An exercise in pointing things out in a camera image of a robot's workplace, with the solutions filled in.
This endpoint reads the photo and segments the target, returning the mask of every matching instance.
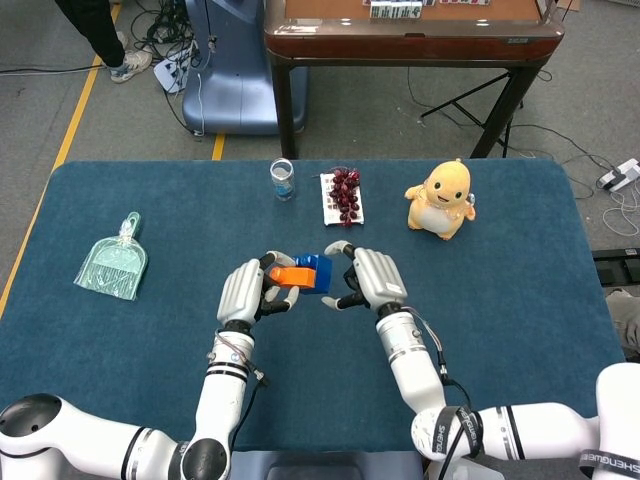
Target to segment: table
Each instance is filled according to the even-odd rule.
[[[444,242],[409,231],[403,198],[436,161],[348,162],[361,170],[366,216],[350,230],[322,223],[314,175],[335,163],[297,163],[297,197],[286,203],[273,196],[266,161],[56,170],[0,321],[0,406],[50,392],[189,439],[228,273],[267,249],[313,253],[345,238],[395,259],[409,303],[439,333],[449,372],[475,408],[558,401],[596,413],[596,377],[623,355],[559,166],[469,161],[477,220]],[[138,239],[149,255],[138,299],[75,286],[91,245],[116,234],[131,210],[142,215]],[[334,295],[348,291],[346,268],[336,260]],[[237,449],[413,450],[413,413],[375,320],[364,308],[330,311],[318,296],[261,320],[252,330],[254,361],[271,384],[256,397]]]
[[[537,0],[488,6],[436,3],[420,20],[370,19],[362,0],[268,0],[265,43],[273,72],[282,155],[297,158],[291,69],[300,65],[506,68],[510,73],[471,158],[486,157],[564,27]]]

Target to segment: black pants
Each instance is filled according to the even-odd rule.
[[[109,0],[56,0],[56,3],[107,66],[122,65],[124,49],[111,20]]]

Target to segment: toy block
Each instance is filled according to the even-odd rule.
[[[313,288],[316,282],[316,271],[303,267],[274,267],[269,276],[281,287]]]
[[[329,257],[325,257],[324,255],[311,255],[309,253],[305,253],[295,256],[293,257],[293,259],[296,262],[296,266],[312,268],[316,271],[316,279],[313,288],[300,290],[300,293],[329,293],[332,268],[332,262]]]

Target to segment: yellow plush toy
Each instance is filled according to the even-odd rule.
[[[443,240],[458,231],[465,217],[475,220],[471,174],[462,160],[438,165],[422,185],[411,187],[404,194],[411,200],[409,228],[428,230]]]

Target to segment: clear plastic cup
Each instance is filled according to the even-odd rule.
[[[290,200],[295,192],[293,183],[293,165],[286,158],[278,158],[271,164],[271,181],[275,188],[276,197],[283,202]]]

